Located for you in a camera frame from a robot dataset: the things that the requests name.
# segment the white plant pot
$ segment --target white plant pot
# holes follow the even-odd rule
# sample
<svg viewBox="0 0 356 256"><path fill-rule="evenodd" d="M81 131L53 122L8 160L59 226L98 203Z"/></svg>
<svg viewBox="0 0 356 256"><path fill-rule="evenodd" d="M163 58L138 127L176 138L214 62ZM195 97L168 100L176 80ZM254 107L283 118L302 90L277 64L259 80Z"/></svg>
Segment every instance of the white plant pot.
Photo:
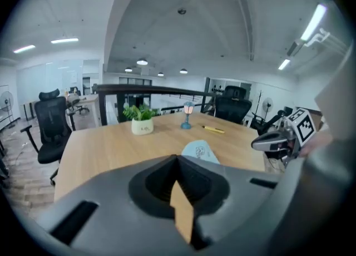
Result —
<svg viewBox="0 0 356 256"><path fill-rule="evenodd" d="M154 122L150 120L132 120L131 131L135 135L150 134L154 130Z"/></svg>

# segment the desk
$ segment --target desk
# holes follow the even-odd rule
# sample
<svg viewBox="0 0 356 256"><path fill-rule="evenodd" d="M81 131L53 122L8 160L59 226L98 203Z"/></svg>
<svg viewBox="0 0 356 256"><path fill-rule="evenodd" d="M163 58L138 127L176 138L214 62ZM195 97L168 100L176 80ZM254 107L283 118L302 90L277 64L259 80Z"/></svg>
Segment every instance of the desk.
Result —
<svg viewBox="0 0 356 256"><path fill-rule="evenodd" d="M25 103L25 104L22 104L23 110L24 110L24 115L25 115L25 117L26 117L26 121L33 120L33 119L34 119L32 104L35 104L35 103L36 103L36 101L27 102L27 103ZM30 113L31 113L31 117L30 117L30 118L27 117L27 111L26 111L26 105L27 105L27 104L28 104L28 106L29 106L29 111L30 111Z"/></svg>
<svg viewBox="0 0 356 256"><path fill-rule="evenodd" d="M142 136L131 132L130 122L74 131L61 159L55 200L99 173L160 156L179 155L189 142L200 139L207 141L221 164L264 171L262 152L251 148L252 140L258 136L255 130L201 113L193 113L189 117L192 129L183 130L180 125L184 119L182 112L154 117L153 133ZM225 133L205 130L202 125ZM177 183L171 205L176 208L176 225L189 241L192 207Z"/></svg>
<svg viewBox="0 0 356 256"><path fill-rule="evenodd" d="M93 95L80 96L80 102L77 103L76 106L83 106L83 105L91 106L91 111L93 113L95 127L101 126L100 116L98 116L99 95L93 94Z"/></svg>

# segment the chair headrest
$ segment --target chair headrest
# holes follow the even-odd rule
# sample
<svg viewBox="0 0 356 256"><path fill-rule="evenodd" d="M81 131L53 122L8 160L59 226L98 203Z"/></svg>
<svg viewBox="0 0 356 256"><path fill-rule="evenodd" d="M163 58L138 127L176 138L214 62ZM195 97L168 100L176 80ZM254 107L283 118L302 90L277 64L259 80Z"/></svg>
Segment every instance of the chair headrest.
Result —
<svg viewBox="0 0 356 256"><path fill-rule="evenodd" d="M50 100L50 99L54 99L54 98L58 97L59 95L60 95L59 89L55 89L52 92L48 92L48 93L41 92L41 93L39 93L38 98L39 98L40 101L47 101L47 100Z"/></svg>

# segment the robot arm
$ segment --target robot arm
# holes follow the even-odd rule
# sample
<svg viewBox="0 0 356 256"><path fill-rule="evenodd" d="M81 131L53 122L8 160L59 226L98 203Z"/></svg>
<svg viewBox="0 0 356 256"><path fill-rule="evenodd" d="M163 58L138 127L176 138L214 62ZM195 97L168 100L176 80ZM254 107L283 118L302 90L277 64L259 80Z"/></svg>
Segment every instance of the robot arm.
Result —
<svg viewBox="0 0 356 256"><path fill-rule="evenodd" d="M309 111L298 109L281 120L277 131L267 132L252 141L251 147L265 152L286 150L287 157L293 159L315 133L315 125Z"/></svg>

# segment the green plant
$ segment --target green plant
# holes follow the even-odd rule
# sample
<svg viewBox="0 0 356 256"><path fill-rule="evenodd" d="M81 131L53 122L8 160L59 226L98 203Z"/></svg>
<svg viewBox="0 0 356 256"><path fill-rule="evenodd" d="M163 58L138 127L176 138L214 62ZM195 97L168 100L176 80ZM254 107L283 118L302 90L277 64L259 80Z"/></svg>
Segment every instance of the green plant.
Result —
<svg viewBox="0 0 356 256"><path fill-rule="evenodd" d="M146 105L140 105L138 108L136 106L126 106L123 110L123 115L129 120L150 120L153 116L158 115L157 109L152 109Z"/></svg>

